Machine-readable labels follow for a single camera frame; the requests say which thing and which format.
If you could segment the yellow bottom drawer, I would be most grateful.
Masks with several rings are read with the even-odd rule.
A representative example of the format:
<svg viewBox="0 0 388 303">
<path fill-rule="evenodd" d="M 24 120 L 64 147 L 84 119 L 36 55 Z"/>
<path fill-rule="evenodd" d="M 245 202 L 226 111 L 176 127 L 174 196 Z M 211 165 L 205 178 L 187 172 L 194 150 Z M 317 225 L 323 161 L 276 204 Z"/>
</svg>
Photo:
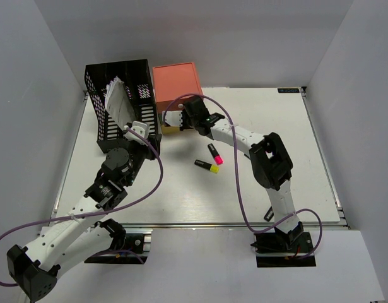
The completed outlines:
<svg viewBox="0 0 388 303">
<path fill-rule="evenodd" d="M 166 125 L 164 125 L 163 122 L 162 122 L 161 128 L 162 128 L 162 133 L 163 133 L 163 134 L 173 134 L 173 133 L 181 132 L 181 131 L 179 130 L 179 128 L 177 128 L 177 127 L 171 127 L 171 126 L 166 126 Z"/>
</svg>

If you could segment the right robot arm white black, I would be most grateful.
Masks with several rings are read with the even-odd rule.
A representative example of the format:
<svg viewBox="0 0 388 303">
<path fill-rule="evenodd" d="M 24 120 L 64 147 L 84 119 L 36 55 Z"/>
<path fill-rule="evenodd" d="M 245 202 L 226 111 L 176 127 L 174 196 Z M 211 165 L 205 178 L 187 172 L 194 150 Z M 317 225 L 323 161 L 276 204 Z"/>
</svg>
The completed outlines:
<svg viewBox="0 0 388 303">
<path fill-rule="evenodd" d="M 235 126 L 227 113 L 211 114 L 202 95 L 186 94 L 183 99 L 183 121 L 200 135 L 233 147 L 234 160 L 240 151 L 250 158 L 252 173 L 269 196 L 274 213 L 278 247 L 286 252 L 300 243 L 303 223 L 295 213 L 291 195 L 293 162 L 276 133 L 261 135 Z"/>
</svg>

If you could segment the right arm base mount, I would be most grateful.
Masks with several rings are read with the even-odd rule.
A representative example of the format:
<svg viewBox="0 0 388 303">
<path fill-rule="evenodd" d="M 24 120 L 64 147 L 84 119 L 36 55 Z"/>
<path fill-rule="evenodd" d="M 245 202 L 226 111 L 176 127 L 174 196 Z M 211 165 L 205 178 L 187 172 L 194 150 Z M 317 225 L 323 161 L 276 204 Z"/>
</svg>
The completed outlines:
<svg viewBox="0 0 388 303">
<path fill-rule="evenodd" d="M 278 229 L 254 233 L 250 245 L 256 254 L 258 268 L 315 267 L 315 246 L 310 232 L 303 227 L 284 234 Z"/>
</svg>

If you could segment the coral top drawer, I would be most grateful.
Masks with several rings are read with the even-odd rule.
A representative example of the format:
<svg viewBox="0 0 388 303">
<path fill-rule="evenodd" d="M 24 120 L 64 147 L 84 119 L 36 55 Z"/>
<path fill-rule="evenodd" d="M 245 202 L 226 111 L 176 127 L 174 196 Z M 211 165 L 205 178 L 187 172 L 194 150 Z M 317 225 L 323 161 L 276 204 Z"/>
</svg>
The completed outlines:
<svg viewBox="0 0 388 303">
<path fill-rule="evenodd" d="M 168 109 L 168 111 L 182 110 L 184 107 L 184 102 L 187 101 L 191 96 L 183 97 L 173 102 L 174 99 L 157 101 L 156 100 L 156 109 L 158 114 L 163 114 L 163 111 Z"/>
</svg>

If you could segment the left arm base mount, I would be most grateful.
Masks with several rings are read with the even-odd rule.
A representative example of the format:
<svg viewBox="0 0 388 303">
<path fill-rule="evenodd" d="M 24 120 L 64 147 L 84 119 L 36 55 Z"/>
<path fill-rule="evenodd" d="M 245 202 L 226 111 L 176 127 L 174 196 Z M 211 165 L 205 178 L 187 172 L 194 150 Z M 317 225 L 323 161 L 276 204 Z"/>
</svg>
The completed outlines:
<svg viewBox="0 0 388 303">
<path fill-rule="evenodd" d="M 106 230 L 111 239 L 108 253 L 96 253 L 86 264 L 144 264 L 148 258 L 151 233 L 127 231 L 113 219 L 94 224 L 94 231 Z"/>
</svg>

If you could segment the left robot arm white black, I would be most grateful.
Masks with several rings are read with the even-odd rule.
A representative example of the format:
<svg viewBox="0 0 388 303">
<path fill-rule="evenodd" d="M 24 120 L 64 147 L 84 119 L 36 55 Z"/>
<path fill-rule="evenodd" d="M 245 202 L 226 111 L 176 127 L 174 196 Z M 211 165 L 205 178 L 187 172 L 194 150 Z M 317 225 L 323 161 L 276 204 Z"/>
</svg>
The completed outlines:
<svg viewBox="0 0 388 303">
<path fill-rule="evenodd" d="M 106 216 L 127 196 L 144 161 L 160 159 L 161 139 L 128 131 L 121 145 L 107 152 L 93 184 L 65 217 L 25 246 L 8 250 L 9 275 L 31 302 L 43 299 L 65 272 L 90 256 L 124 247 L 125 230 Z"/>
</svg>

